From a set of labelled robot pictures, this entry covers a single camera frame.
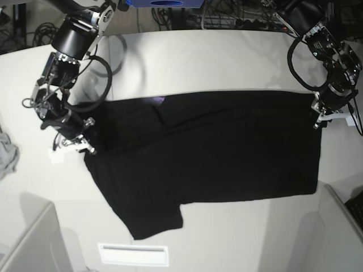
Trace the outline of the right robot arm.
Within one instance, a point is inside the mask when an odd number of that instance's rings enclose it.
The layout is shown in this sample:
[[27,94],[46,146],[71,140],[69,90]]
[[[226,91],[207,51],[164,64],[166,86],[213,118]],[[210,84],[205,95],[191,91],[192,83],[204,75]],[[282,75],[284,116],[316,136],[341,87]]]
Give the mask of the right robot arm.
[[[61,136],[61,144],[54,146],[97,153],[92,117],[82,118],[100,106],[112,87],[113,72],[102,57],[92,54],[118,7],[115,1],[80,5],[77,1],[48,1],[48,4],[64,13],[65,19],[52,40],[55,49],[49,55],[41,77],[36,81],[31,97],[22,101],[22,106],[33,109],[41,119],[41,129],[54,128]],[[83,73],[80,62],[96,61],[104,66],[107,84],[100,98],[87,106],[68,102],[70,90]]]

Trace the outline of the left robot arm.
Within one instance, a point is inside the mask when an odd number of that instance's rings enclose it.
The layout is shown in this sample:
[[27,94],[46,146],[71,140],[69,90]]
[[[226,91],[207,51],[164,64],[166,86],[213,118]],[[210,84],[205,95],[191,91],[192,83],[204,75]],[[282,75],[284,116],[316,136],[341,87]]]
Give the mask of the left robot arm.
[[[316,129],[324,122],[344,118],[352,121],[362,133],[362,118],[356,96],[362,63],[351,46],[342,38],[339,29],[326,17],[327,1],[262,1],[263,9],[271,18],[278,19],[294,34],[287,53],[292,76],[314,94],[312,109],[318,113]],[[293,66],[293,53],[298,44],[305,44],[313,56],[327,70],[327,78],[320,86],[305,82]]]

